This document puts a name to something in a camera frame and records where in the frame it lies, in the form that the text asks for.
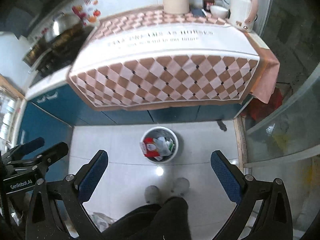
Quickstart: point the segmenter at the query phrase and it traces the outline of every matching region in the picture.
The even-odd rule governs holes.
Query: white kettle
[[[228,23],[244,32],[251,32],[257,19],[258,7],[258,0],[230,0]]]

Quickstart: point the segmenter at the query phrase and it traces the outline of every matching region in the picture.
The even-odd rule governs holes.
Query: black pants
[[[105,240],[191,240],[188,204],[183,198],[169,198],[139,207],[102,232]]]

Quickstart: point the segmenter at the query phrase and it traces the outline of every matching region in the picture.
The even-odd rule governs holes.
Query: person's leg
[[[147,228],[154,216],[161,209],[159,205],[160,191],[156,186],[149,186],[145,190],[148,205],[136,208],[109,228],[102,232],[105,240],[125,239]]]
[[[188,204],[182,198],[189,190],[189,181],[179,178],[175,181],[171,197],[157,212],[145,239],[154,240],[191,240],[188,224]]]

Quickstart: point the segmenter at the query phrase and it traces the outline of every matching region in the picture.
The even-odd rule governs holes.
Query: white tile floor
[[[210,165],[214,150],[237,162],[238,153],[233,121],[225,121],[227,132],[216,122],[159,124],[173,130],[179,139],[178,154],[172,162],[162,165],[162,176],[156,174],[157,165],[149,162],[140,150],[139,141],[145,131],[156,125],[78,126],[71,142],[69,173],[80,167],[103,149],[108,152],[109,164],[84,207],[102,212],[118,220],[133,209],[145,205],[144,189],[156,185],[167,199],[172,182],[179,177],[190,181],[185,196],[189,205],[189,225],[193,239],[212,239],[233,211]]]

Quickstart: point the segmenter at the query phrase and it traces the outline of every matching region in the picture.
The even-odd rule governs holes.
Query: brown and pink diamond pattern
[[[257,64],[250,58],[166,56],[103,66],[71,80],[96,107],[228,101],[241,97]]]
[[[138,29],[140,27],[172,24],[172,23],[207,23],[225,25],[223,19],[211,17],[207,18],[194,16],[192,13],[173,15],[167,14],[163,10],[153,10],[147,12],[140,12],[136,14],[129,14],[126,16],[114,18],[101,23],[100,27],[93,33],[88,42],[92,42],[103,37],[118,34],[123,31]]]

